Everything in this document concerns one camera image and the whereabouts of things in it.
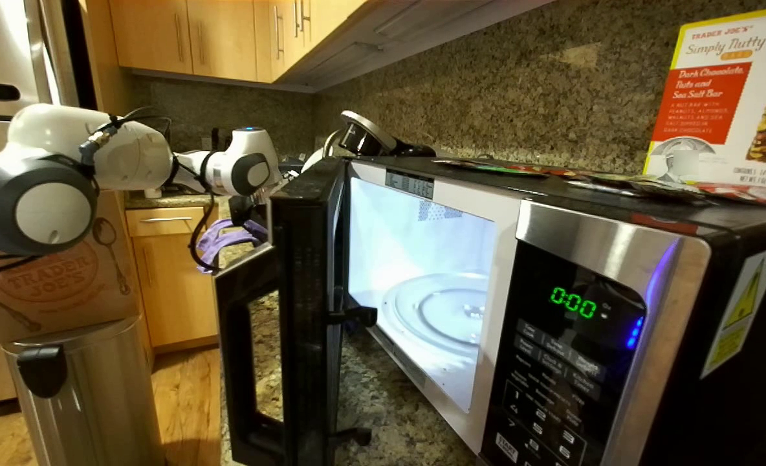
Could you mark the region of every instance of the green digital display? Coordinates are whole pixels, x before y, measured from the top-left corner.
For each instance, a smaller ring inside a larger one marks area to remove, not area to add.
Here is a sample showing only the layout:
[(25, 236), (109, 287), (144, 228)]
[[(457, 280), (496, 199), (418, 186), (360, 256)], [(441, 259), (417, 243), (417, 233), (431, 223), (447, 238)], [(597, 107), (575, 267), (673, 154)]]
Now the green digital display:
[(597, 302), (594, 299), (588, 299), (585, 295), (580, 293), (570, 293), (566, 287), (553, 287), (548, 293), (548, 302), (580, 316), (580, 317), (594, 317), (594, 309), (597, 309)]

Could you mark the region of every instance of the cardboard box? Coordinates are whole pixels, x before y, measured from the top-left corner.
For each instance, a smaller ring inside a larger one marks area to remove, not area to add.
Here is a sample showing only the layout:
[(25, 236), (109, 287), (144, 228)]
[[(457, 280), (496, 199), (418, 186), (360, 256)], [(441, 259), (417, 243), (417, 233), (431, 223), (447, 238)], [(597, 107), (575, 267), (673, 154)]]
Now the cardboard box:
[(766, 9), (681, 26), (645, 176), (766, 202)]
[(122, 203), (100, 192), (78, 246), (0, 272), (0, 343), (136, 316), (133, 281)]

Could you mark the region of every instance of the kitchen counter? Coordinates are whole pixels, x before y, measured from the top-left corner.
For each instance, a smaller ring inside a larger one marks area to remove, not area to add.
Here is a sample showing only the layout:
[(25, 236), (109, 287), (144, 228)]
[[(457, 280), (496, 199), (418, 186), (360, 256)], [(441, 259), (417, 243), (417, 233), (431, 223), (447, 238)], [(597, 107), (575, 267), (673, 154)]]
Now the kitchen counter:
[[(253, 313), (253, 355), (258, 408), (281, 414), (278, 397), (278, 337), (277, 302), (260, 299)], [(364, 329), (346, 331), (340, 348), (340, 406), (339, 426), (370, 426), (370, 445), (339, 445), (339, 466), (470, 466), (475, 456), (439, 419), (428, 400), (410, 386), (399, 365), (372, 340)], [(227, 447), (227, 421), (221, 408), (221, 466), (238, 466)]]

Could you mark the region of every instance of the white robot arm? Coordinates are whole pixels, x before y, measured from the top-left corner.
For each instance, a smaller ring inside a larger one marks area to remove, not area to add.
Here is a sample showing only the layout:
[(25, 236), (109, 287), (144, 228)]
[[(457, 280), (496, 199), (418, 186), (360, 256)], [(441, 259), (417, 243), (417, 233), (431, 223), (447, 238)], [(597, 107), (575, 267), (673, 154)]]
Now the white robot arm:
[(241, 129), (224, 153), (171, 153), (152, 127), (102, 110), (34, 104), (20, 107), (0, 150), (0, 251), (42, 256), (78, 243), (97, 188), (140, 192), (183, 183), (212, 193), (253, 193), (278, 180), (267, 131)]

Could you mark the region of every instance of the stainless steel microwave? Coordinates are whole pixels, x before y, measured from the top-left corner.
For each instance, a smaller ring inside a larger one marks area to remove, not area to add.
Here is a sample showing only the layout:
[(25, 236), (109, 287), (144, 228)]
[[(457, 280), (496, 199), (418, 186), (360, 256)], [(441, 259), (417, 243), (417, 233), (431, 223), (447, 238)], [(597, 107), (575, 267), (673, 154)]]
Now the stainless steel microwave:
[[(766, 463), (766, 207), (674, 203), (436, 164), (326, 158), (218, 273), (231, 447), (334, 463), (339, 343), (366, 322), (478, 463)], [(250, 316), (278, 289), (281, 421)]]

